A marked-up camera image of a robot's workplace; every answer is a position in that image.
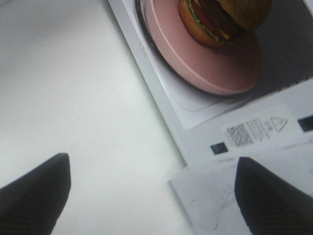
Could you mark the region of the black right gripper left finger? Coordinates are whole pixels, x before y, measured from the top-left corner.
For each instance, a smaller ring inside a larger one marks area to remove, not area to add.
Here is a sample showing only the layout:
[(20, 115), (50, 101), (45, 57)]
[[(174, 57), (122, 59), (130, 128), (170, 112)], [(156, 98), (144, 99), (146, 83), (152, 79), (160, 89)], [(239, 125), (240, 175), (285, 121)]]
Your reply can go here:
[(59, 153), (0, 189), (2, 235), (49, 235), (71, 189), (70, 160)]

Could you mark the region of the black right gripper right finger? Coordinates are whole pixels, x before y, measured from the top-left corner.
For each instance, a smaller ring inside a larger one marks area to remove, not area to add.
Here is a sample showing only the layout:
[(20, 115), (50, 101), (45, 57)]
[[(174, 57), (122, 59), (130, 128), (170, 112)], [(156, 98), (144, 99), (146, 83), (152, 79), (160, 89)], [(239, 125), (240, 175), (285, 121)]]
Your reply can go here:
[(313, 198), (250, 157), (240, 157), (235, 198), (253, 235), (311, 235)]

